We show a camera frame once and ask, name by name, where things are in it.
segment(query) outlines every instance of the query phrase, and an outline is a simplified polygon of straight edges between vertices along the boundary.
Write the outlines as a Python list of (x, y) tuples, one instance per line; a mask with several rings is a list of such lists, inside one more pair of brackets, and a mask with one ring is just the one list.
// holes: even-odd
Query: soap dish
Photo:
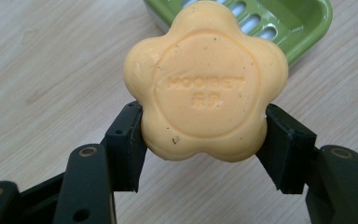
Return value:
[[(183, 7), (197, 0), (144, 0), (157, 25), (168, 32)], [(333, 9), (328, 0), (215, 0), (228, 7), (247, 35), (277, 44), (293, 64), (330, 27)]]

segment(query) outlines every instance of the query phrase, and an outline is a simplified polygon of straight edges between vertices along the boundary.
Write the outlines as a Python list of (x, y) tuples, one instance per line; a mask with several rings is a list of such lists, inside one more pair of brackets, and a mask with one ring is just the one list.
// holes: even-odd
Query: table surface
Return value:
[[(317, 147), (358, 152), (358, 1), (331, 4), (328, 33), (273, 103), (317, 133)], [(99, 143), (133, 100), (128, 51), (162, 34), (143, 1), (0, 1), (0, 180), (23, 191)], [(305, 193), (280, 194), (256, 157), (172, 162), (148, 151), (139, 192), (115, 196), (119, 223), (310, 223)]]

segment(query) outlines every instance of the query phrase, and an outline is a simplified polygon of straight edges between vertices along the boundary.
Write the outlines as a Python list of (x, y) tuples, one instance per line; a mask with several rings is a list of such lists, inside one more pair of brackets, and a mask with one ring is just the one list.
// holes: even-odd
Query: black plastic part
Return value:
[(328, 197), (309, 189), (306, 202), (312, 223), (358, 223), (358, 153), (325, 146), (315, 163)]
[(56, 175), (21, 193), (22, 223), (52, 223), (63, 174)]
[(276, 105), (266, 110), (268, 132), (256, 153), (277, 189), (301, 194), (316, 134)]
[(0, 224), (20, 223), (21, 203), (17, 185), (0, 181)]
[(53, 223), (116, 223), (110, 182), (102, 145), (75, 149), (63, 177)]
[(138, 191), (147, 150), (141, 134), (142, 113), (136, 101), (124, 106), (101, 142), (108, 149), (115, 191)]

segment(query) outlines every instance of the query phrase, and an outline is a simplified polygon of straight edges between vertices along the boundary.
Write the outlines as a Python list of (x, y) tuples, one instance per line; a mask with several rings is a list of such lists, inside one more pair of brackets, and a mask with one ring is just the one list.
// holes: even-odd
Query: soap bar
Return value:
[(275, 44), (245, 35), (212, 1), (185, 7), (166, 35), (135, 45), (124, 64), (126, 86), (144, 109), (143, 138), (169, 161), (254, 155), (267, 133), (266, 107), (287, 74)]

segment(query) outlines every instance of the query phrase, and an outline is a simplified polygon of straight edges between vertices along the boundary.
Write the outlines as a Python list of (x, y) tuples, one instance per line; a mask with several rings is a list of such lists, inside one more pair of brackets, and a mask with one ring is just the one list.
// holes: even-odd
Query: wood grain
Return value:
[[(274, 101), (318, 134), (358, 151), (358, 1), (332, 0), (327, 35), (291, 67)], [(142, 1), (0, 1), (0, 180), (25, 190), (98, 143), (133, 100), (122, 65), (162, 32)], [(257, 158), (146, 155), (139, 193), (116, 193), (119, 223), (310, 223), (304, 195), (281, 195)]]

